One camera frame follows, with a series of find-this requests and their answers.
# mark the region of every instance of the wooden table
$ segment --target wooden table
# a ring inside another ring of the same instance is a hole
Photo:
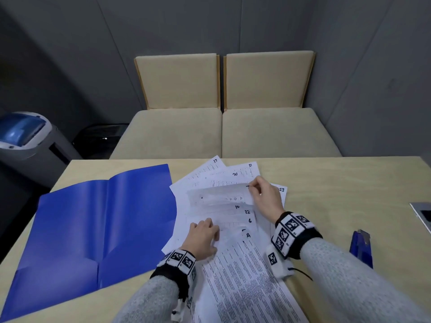
[[[226,165],[257,161],[269,181],[288,186],[285,208],[304,214],[324,238],[348,250],[354,230],[371,234],[374,269],[431,311],[431,235],[409,206],[431,200],[431,170],[419,157],[223,159]],[[72,161],[53,190],[91,179],[168,163],[175,182],[204,163],[180,160]],[[0,265],[3,307],[32,222]],[[295,266],[306,270],[301,261]],[[151,272],[18,318],[17,322],[110,322]],[[310,322],[331,322],[313,282],[296,273],[287,285]]]

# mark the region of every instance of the gray sweater sleeve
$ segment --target gray sweater sleeve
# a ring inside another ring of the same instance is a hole
[[[300,255],[340,322],[431,322],[408,296],[337,246],[314,238]]]
[[[178,286],[163,276],[149,279],[119,311],[114,323],[170,323]]]

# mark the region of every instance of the blue stapler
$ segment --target blue stapler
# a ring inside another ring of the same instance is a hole
[[[370,235],[364,230],[359,229],[353,232],[352,242],[350,244],[350,253],[359,260],[373,268],[373,257],[371,255]]]

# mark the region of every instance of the person's left hand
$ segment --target person's left hand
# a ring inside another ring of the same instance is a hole
[[[214,255],[217,248],[211,245],[213,239],[220,238],[220,228],[213,225],[213,220],[207,218],[198,224],[190,224],[190,230],[180,249],[189,251],[196,257],[196,260],[204,260]]]

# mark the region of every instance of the gray trash bin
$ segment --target gray trash bin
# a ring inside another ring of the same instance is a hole
[[[0,161],[52,188],[71,160],[82,159],[58,128],[33,112],[0,118]]]

